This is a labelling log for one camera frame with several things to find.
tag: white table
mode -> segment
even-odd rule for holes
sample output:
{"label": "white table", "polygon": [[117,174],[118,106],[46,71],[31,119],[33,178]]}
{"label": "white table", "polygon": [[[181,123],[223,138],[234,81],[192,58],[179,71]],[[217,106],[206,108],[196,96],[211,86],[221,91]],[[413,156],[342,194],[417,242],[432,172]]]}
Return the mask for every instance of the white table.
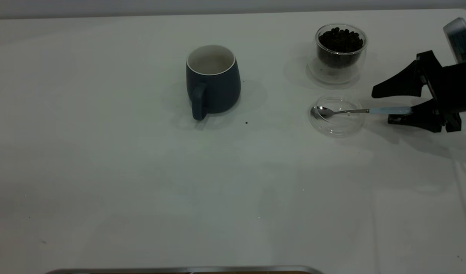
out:
{"label": "white table", "polygon": [[[324,274],[466,274],[466,113],[433,134],[371,116],[333,139],[307,111],[315,31],[369,36],[372,86],[433,50],[465,10],[0,21],[0,273],[296,265]],[[231,111],[196,123],[185,57],[225,45]]]}

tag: glass jar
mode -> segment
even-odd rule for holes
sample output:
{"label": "glass jar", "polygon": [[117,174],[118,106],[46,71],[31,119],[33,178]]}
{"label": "glass jar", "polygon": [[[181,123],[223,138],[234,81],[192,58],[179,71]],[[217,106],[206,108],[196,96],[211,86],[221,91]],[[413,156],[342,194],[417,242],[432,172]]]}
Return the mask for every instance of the glass jar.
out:
{"label": "glass jar", "polygon": [[[326,31],[339,28],[358,33],[362,48],[353,52],[336,52],[322,45],[319,37]],[[314,37],[308,58],[308,68],[312,75],[328,84],[345,84],[357,78],[365,64],[369,41],[367,35],[359,28],[347,24],[329,24],[321,27]]]}

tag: dark blue mug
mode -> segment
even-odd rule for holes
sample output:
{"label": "dark blue mug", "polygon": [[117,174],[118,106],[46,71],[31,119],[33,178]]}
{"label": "dark blue mug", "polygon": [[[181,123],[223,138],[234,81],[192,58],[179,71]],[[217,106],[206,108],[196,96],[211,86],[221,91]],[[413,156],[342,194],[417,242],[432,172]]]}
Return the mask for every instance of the dark blue mug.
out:
{"label": "dark blue mug", "polygon": [[195,49],[186,60],[187,94],[194,119],[207,113],[227,111],[240,97],[241,81],[233,52],[223,46],[208,45]]}

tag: spoon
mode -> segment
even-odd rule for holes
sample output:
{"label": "spoon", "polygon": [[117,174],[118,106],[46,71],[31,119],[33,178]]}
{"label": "spoon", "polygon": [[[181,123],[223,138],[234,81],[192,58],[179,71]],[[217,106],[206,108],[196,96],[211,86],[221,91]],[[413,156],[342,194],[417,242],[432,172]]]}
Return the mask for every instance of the spoon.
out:
{"label": "spoon", "polygon": [[398,114],[404,115],[412,112],[411,107],[389,107],[389,108],[367,108],[367,109],[353,109],[353,110],[342,110],[332,111],[331,109],[323,106],[314,106],[311,108],[311,114],[316,117],[321,115],[323,118],[330,118],[335,114],[340,113],[376,113],[376,114]]}

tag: glass bowl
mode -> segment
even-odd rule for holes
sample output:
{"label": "glass bowl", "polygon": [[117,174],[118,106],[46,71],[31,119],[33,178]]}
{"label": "glass bowl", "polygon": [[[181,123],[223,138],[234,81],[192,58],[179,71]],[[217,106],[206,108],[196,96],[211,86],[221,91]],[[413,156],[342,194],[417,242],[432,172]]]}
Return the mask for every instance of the glass bowl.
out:
{"label": "glass bowl", "polygon": [[361,109],[362,105],[356,99],[344,94],[327,94],[320,97],[317,102],[309,107],[308,115],[311,125],[319,132],[332,137],[346,137],[352,135],[365,121],[363,113],[335,114],[330,118],[322,117],[317,107],[323,106],[332,111]]}
{"label": "glass bowl", "polygon": [[[362,39],[362,48],[353,52],[336,52],[319,41],[326,31],[339,28],[358,33]],[[347,24],[329,24],[321,27],[314,37],[308,57],[308,68],[312,75],[328,84],[345,84],[357,78],[365,64],[366,48],[369,41],[367,35],[359,28]]]}

